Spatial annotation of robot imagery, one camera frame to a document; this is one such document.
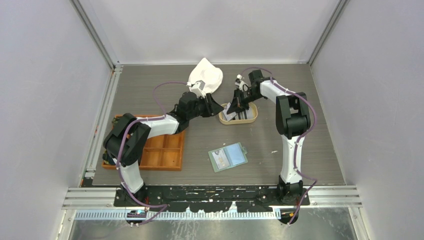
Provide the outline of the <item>beige oval card tray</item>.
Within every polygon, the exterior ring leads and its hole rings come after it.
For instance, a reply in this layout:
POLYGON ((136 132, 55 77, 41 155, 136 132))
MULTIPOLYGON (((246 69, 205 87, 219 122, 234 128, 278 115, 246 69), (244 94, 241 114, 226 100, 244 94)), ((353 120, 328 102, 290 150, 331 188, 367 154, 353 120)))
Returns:
POLYGON ((258 117, 258 108, 254 103, 249 103, 249 109, 239 113, 227 114, 230 103, 221 105, 224 110, 218 114, 219 121, 223 125, 240 125, 253 123, 258 117))

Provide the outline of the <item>white credit card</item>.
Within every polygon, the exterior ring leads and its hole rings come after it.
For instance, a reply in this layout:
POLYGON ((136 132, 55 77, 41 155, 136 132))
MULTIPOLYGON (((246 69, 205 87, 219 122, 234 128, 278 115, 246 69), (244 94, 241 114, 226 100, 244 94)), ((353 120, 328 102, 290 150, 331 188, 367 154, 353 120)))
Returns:
POLYGON ((211 155, 218 170, 223 170, 231 166, 230 161, 223 148, 213 151, 211 155))

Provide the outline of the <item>green card holder wallet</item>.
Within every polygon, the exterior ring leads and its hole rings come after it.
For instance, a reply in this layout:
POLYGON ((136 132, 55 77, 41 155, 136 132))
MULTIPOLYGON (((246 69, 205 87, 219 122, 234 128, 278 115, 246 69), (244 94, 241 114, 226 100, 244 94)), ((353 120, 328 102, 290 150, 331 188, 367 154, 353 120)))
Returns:
POLYGON ((209 156, 209 160, 211 162, 213 171, 215 173, 218 173, 218 172, 222 172, 224 170, 231 169, 231 168, 248 163, 247 153, 248 152, 246 148, 243 147, 240 142, 237 142, 230 145, 224 145, 223 147, 215 149, 215 150, 211 150, 208 152, 208 156, 209 156), (230 167, 227 167, 222 170, 217 169, 216 163, 214 162, 212 157, 212 152, 216 150, 220 150, 220 149, 224 149, 225 154, 230 162, 230 167))

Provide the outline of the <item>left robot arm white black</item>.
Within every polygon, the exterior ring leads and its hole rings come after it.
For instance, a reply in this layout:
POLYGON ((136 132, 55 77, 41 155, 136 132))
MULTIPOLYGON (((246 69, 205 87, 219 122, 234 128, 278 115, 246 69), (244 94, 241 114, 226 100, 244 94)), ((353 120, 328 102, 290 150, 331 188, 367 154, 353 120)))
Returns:
POLYGON ((103 147, 115 161, 121 186, 127 191, 126 200, 133 206, 141 206, 147 196, 146 184, 141 177, 139 160, 148 139, 175 135, 184 131, 190 120, 214 117, 224 107, 210 93, 204 97, 184 92, 172 111, 157 117, 135 117, 125 113, 103 141, 103 147))

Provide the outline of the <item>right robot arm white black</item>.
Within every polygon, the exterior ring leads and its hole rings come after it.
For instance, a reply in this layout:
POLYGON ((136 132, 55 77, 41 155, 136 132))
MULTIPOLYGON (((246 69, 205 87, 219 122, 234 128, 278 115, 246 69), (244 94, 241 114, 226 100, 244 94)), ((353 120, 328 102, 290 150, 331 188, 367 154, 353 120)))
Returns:
POLYGON ((283 160, 278 176, 276 198, 283 205, 300 205, 305 199, 301 158, 304 137, 311 127, 307 97, 280 85, 272 76, 264 77, 260 69, 249 73, 250 83, 238 74, 233 99, 224 113, 229 116, 249 109, 249 104, 258 99, 267 99, 275 104, 275 126, 282 138, 283 160))

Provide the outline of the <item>white folded cloth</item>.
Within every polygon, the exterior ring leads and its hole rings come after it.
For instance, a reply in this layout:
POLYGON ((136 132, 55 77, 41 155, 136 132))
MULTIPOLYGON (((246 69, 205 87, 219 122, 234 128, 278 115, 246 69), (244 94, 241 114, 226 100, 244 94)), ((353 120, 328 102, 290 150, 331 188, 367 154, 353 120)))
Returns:
POLYGON ((204 57, 195 66, 188 77, 186 85, 188 86, 189 91, 190 87, 197 81, 204 81, 204 92, 206 94, 213 94, 222 84, 223 72, 220 68, 215 67, 204 57))

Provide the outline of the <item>orange compartment organizer tray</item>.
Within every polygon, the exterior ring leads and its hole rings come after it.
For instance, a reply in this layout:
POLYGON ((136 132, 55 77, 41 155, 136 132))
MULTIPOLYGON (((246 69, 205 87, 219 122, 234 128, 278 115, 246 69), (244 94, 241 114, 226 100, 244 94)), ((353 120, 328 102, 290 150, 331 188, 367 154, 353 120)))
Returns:
POLYGON ((185 132, 175 117, 166 115, 116 115, 103 141, 102 166, 111 169, 135 164, 141 170, 180 171, 185 132))

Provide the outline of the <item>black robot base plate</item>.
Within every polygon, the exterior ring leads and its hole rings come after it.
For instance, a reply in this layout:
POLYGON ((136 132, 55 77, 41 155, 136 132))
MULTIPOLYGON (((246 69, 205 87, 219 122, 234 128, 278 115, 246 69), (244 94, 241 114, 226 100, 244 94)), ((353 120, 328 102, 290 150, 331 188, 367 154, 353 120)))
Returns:
POLYGON ((136 193, 135 197, 153 211, 166 204, 168 212, 182 213, 187 210, 198 213, 228 212, 231 205, 239 213, 270 212, 274 206, 290 209, 298 204, 308 206, 308 198, 300 195, 281 196, 273 185, 150 185, 136 193))

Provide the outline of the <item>aluminium frame rail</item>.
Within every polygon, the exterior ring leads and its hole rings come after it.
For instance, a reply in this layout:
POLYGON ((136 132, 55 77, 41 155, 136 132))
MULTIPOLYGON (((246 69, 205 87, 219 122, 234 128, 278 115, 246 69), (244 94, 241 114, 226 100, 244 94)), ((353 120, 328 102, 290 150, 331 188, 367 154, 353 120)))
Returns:
MULTIPOLYGON (((185 209, 195 211, 204 207, 213 211, 228 208, 245 207, 283 209, 295 208, 338 208, 361 207, 362 201, 357 188, 349 185, 314 186, 308 191, 304 200, 300 197, 279 200, 276 187, 271 185, 253 186, 148 186, 145 203, 159 209, 163 204, 169 211, 183 212, 185 209)), ((142 205, 127 198, 119 187, 80 187, 69 188, 62 204, 63 209, 118 209, 141 208, 142 205)))

